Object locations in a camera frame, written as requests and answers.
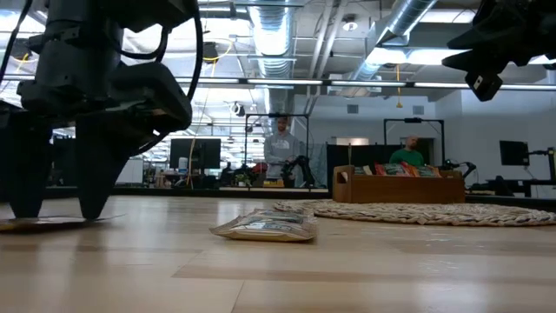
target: ventilation duct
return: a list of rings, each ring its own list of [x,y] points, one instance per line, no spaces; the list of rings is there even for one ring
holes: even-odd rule
[[[283,57],[288,54],[292,43],[293,10],[287,7],[262,6],[249,7],[248,12],[254,25],[256,53],[262,57]],[[261,75],[265,78],[292,77],[290,61],[263,58],[258,62]],[[265,106],[267,113],[292,114],[294,91],[273,88],[265,90]]]
[[[409,33],[425,16],[437,0],[396,0],[392,13],[373,23],[368,32],[369,55],[361,62],[349,79],[357,81],[371,80],[382,64],[372,58],[374,48],[378,45],[407,45]],[[345,88],[340,92],[344,97],[353,97],[360,88]]]

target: ceiling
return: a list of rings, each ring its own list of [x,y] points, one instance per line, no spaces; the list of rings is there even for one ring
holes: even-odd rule
[[[408,51],[416,48],[430,48],[444,46],[450,37],[458,35],[458,31],[469,27],[469,22],[473,18],[474,12],[478,7],[476,0],[440,0],[434,8],[429,11],[421,20],[420,25],[415,28],[411,35]],[[0,23],[0,46],[5,46],[12,28],[17,20],[17,7],[13,7],[11,1],[0,1],[0,10],[3,9],[3,22]],[[349,1],[345,9],[345,14],[354,14],[357,29],[346,31],[342,27],[338,29],[336,39],[332,46],[331,57],[326,62],[323,76],[329,74],[346,75],[357,68],[362,60],[367,57],[366,49],[367,31],[371,22],[378,21],[389,14],[389,8],[393,1]],[[210,2],[202,2],[203,5],[210,5]],[[293,75],[294,78],[307,78],[309,67],[314,54],[316,45],[316,33],[321,25],[321,14],[324,10],[324,0],[311,0],[303,7],[295,9],[294,25],[294,47],[289,57],[295,60]],[[34,18],[27,17],[21,28],[18,37],[24,38],[33,36],[44,31],[44,26],[39,23],[36,15]],[[258,77],[258,63],[254,59],[255,44],[252,38],[252,25],[250,21],[230,20],[230,19],[204,19],[205,42],[216,42],[220,59],[216,63],[207,63],[203,67],[202,74],[205,77]],[[330,35],[332,25],[328,25],[327,37]],[[135,34],[126,31],[123,42],[125,50],[151,51],[158,45],[160,37],[160,27],[152,27],[141,33]],[[33,75],[37,66],[37,56],[33,56],[28,62],[21,63],[13,58],[7,69],[8,74],[30,74]],[[135,60],[128,58],[122,59],[125,63],[132,64]],[[193,21],[188,21],[174,29],[169,38],[169,46],[163,60],[170,70],[177,77],[190,77],[195,61],[195,33]],[[410,64],[402,63],[399,67],[395,65],[382,66],[378,72],[382,80],[401,80],[401,81],[422,81],[422,82],[463,82],[464,72],[451,70],[439,65]],[[515,65],[508,65],[501,77],[507,83],[534,83],[546,76],[546,71],[542,65],[528,65],[518,68]],[[17,82],[3,82],[0,88],[0,97],[14,104],[19,103],[16,94]],[[297,102],[304,103],[299,95],[305,95],[305,88],[295,89],[298,96]],[[445,90],[417,90],[408,89],[401,92],[402,97],[426,97],[425,102],[435,101],[439,97],[446,95]],[[238,117],[230,112],[230,106],[234,103],[244,105],[249,113],[265,113],[265,91],[263,89],[207,89],[200,88],[194,98],[194,121],[203,123],[245,123],[244,117]],[[397,89],[382,89],[381,92],[374,93],[371,98],[381,97],[385,101],[390,97],[397,97]],[[314,107],[314,116],[318,118],[333,119],[334,111],[328,113],[330,101],[324,101],[321,105]],[[235,129],[241,134],[242,129]],[[182,132],[179,135],[195,133],[195,127],[189,132]],[[219,135],[229,136],[230,131],[218,131]]]

